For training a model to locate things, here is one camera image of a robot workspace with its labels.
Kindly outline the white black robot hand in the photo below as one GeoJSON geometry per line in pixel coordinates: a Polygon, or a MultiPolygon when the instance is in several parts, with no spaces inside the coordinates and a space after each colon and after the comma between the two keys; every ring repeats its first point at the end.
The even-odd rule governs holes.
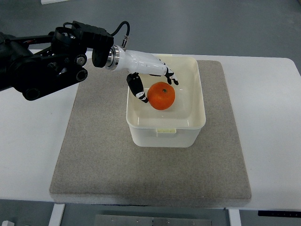
{"type": "Polygon", "coordinates": [[[132,94],[144,103],[148,103],[148,99],[139,73],[164,75],[169,85],[172,85],[172,82],[179,85],[175,73],[153,54],[134,50],[124,51],[117,45],[111,48],[105,68],[111,71],[127,70],[130,73],[127,76],[127,83],[132,94]]]}

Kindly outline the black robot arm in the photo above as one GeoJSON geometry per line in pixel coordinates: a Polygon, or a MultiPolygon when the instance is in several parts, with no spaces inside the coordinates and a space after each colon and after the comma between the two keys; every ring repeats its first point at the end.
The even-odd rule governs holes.
{"type": "Polygon", "coordinates": [[[110,71],[128,71],[132,94],[148,102],[140,74],[164,76],[178,85],[171,68],[153,54],[127,50],[114,44],[114,33],[77,21],[64,23],[48,35],[16,37],[0,35],[0,89],[14,88],[33,101],[87,78],[86,52],[92,49],[92,63],[110,71]]]}

